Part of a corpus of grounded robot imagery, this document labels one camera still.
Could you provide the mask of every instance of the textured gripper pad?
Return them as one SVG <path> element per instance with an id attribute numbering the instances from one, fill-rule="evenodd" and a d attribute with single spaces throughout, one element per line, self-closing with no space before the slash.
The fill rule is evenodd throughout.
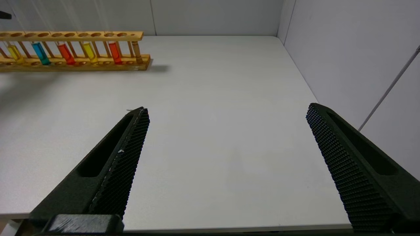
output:
<path id="1" fill-rule="evenodd" d="M 135 120 L 119 150 L 117 158 L 89 208 L 90 214 L 118 214 L 123 218 L 149 123 L 149 114 L 145 109 Z"/>
<path id="2" fill-rule="evenodd" d="M 418 232 L 420 183 L 331 109 L 312 103 L 306 119 L 353 230 Z"/>
<path id="3" fill-rule="evenodd" d="M 59 214 L 118 214 L 122 218 L 149 122 L 143 107 L 127 113 L 35 207 L 31 223 L 42 228 Z"/>

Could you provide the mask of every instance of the test tube with yellow liquid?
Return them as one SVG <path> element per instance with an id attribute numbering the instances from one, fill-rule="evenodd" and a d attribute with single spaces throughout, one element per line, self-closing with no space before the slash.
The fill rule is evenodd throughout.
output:
<path id="1" fill-rule="evenodd" d="M 19 49 L 11 44 L 10 42 L 7 42 L 7 50 L 10 52 L 10 55 L 12 55 L 13 59 L 15 59 L 15 61 L 18 64 L 23 64 L 25 63 L 25 59 L 22 57 L 21 52 L 19 52 Z"/>
<path id="2" fill-rule="evenodd" d="M 83 42 L 83 48 L 84 48 L 84 51 L 86 52 L 87 57 L 90 60 L 90 63 L 92 64 L 98 63 L 98 57 L 93 51 L 92 45 L 90 44 L 90 42 Z"/>

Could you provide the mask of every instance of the wooden test tube rack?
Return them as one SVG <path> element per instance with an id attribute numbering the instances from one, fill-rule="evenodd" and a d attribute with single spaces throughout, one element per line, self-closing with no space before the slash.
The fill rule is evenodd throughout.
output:
<path id="1" fill-rule="evenodd" d="M 23 32 L 23 31 L 4 31 L 0 32 L 0 41 L 17 42 L 15 46 L 21 52 L 24 63 L 17 63 L 11 56 L 8 56 L 2 49 L 0 55 L 0 72 L 18 71 L 145 71 L 150 63 L 150 54 L 140 54 L 138 41 L 143 38 L 141 31 L 113 31 L 105 33 L 103 31 L 90 32 L 71 32 L 71 31 L 50 31 L 50 32 Z M 41 64 L 37 55 L 30 55 L 22 42 L 42 42 L 46 55 L 51 64 Z M 61 55 L 52 54 L 45 42 L 66 42 L 70 45 L 70 53 L 76 63 L 67 65 L 66 60 Z M 84 55 L 76 55 L 70 42 L 90 42 L 97 54 L 97 63 L 91 63 L 83 47 Z M 117 42 L 122 64 L 115 64 L 109 51 L 107 42 Z M 130 54 L 121 54 L 119 43 L 128 44 Z M 105 47 L 106 53 L 99 54 L 97 44 Z"/>

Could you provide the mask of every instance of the test tube rack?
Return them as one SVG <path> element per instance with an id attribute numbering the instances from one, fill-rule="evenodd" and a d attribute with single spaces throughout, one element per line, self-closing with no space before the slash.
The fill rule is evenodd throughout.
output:
<path id="1" fill-rule="evenodd" d="M 7 55 L 0 48 L 0 72 L 19 71 L 145 71 L 150 63 L 150 54 L 140 54 L 138 41 L 143 38 L 141 31 L 113 31 L 113 32 L 71 32 L 71 31 L 49 31 L 49 32 L 23 32 L 5 31 L 0 32 L 0 41 L 10 44 L 15 43 L 15 53 Z M 23 42 L 41 42 L 38 47 L 49 61 L 48 65 L 41 63 L 39 51 L 37 55 L 31 55 L 25 48 Z M 54 55 L 51 45 L 46 42 L 55 42 L 61 55 Z M 67 53 L 63 57 L 59 43 L 66 48 Z M 78 55 L 71 42 L 78 42 L 83 54 Z M 100 54 L 97 43 L 102 43 L 106 53 Z M 121 54 L 120 43 L 127 43 L 130 54 Z"/>

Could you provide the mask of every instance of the red liquid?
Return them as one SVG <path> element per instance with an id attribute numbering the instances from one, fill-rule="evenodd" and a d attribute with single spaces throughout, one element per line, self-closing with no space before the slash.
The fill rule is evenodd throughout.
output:
<path id="1" fill-rule="evenodd" d="M 117 44 L 114 42 L 109 43 L 109 49 L 111 49 L 112 58 L 114 59 L 114 63 L 119 65 L 122 64 L 123 61 L 121 61 L 120 54 L 118 53 Z"/>
<path id="2" fill-rule="evenodd" d="M 57 47 L 61 55 L 63 56 L 63 58 L 66 60 L 67 65 L 74 65 L 76 63 L 70 51 L 68 50 L 66 44 L 60 44 L 60 45 L 57 45 Z"/>

